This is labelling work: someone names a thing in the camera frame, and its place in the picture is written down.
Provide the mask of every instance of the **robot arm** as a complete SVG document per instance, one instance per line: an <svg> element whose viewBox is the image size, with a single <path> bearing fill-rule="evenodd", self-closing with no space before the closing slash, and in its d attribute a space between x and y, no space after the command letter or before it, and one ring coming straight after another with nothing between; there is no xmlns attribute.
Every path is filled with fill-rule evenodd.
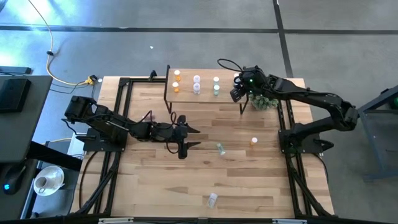
<svg viewBox="0 0 398 224"><path fill-rule="evenodd" d="M298 148L313 134L336 129L351 131L355 128L358 111L351 103L333 93L320 93L309 88L300 88L293 82L274 75L265 76L258 67L243 68L234 79L235 86L230 92L234 102L245 94L262 95L278 100L297 100L326 109L330 117L308 124L295 123L292 129L280 134L281 148Z"/></svg>
<svg viewBox="0 0 398 224"><path fill-rule="evenodd" d="M109 110L106 106L98 105L92 98L83 96L73 96L69 102L65 112L66 121L86 123L97 132L101 141L111 144L122 142L123 133L129 133L132 137L139 141L165 142L178 144L178 158L187 157L189 147L199 144L200 142L184 143L184 139L188 133L199 133L196 129L191 128L185 120L185 116L178 117L177 122L172 119L172 124L156 123L144 121L144 118L138 122L121 116ZM82 141L95 140L96 136L80 136Z"/></svg>

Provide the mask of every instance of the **gray floor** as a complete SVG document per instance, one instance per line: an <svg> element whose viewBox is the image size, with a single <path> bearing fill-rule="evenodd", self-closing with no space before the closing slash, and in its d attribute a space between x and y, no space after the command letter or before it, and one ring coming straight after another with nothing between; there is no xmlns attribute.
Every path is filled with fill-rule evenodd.
<svg viewBox="0 0 398 224"><path fill-rule="evenodd" d="M101 27L265 28L275 29L271 0L115 0L34 1L51 25ZM286 29L398 29L397 1L279 0ZM0 25L41 24L25 0L8 0ZM163 75L167 64L179 68L218 68L225 57L241 65L259 65L286 77L278 34L183 34L54 32L57 57L51 70L70 82L88 75ZM339 94L361 106L398 84L398 35L287 35L294 77L314 90ZM45 75L50 37L40 31L0 31L0 64L29 66ZM91 89L76 95L89 96ZM34 140L72 135L60 121L70 95L51 92ZM312 108L314 119L325 111ZM78 131L84 131L83 125ZM325 153L330 191L340 217L398 222L398 179L365 183L377 172L361 123L349 133L330 131L335 143Z"/></svg>

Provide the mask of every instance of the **wooden table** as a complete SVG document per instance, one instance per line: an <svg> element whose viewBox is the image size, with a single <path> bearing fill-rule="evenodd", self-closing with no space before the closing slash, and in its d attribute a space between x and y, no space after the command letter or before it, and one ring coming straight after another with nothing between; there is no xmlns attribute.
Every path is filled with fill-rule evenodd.
<svg viewBox="0 0 398 224"><path fill-rule="evenodd" d="M181 80L178 82L179 92L174 92L173 82L176 82L174 71L180 71ZM243 111L248 102L248 98L244 97L237 103L231 98L229 94L233 89L234 74L237 72L227 69L185 69L185 68L170 68L167 70L167 91L166 104L170 103L169 108L172 108L172 103L216 103L216 104L239 104L240 112ZM200 94L193 94L193 77L200 76ZM213 93L213 78L218 77L219 80L219 94L217 96Z"/></svg>
<svg viewBox="0 0 398 224"><path fill-rule="evenodd" d="M303 79L290 80L304 87ZM119 77L104 78L99 104L113 108L118 82ZM137 121L153 110L156 121L170 122L164 106L164 87L163 83L134 84L129 117ZM297 101L292 101L292 105L296 122L312 121L309 105ZM185 114L189 125L201 131L189 134L188 140L202 143L189 149L188 157L180 160L176 154L169 153L164 144L139 142L129 137L119 166L112 216L294 217L285 158L279 152L276 110L256 111L249 105L246 112L239 115L234 104L203 103L181 103L173 109L178 115ZM249 147L252 137L257 137L259 142ZM223 156L218 154L218 142L226 150ZM97 153L88 166L83 183L84 202L98 185L103 156L103 152ZM333 213L322 163L310 154L302 157L309 189L324 208ZM79 185L71 212L78 209L78 189ZM213 209L206 206L211 193L218 194ZM304 211L300 190L298 195Z"/></svg>

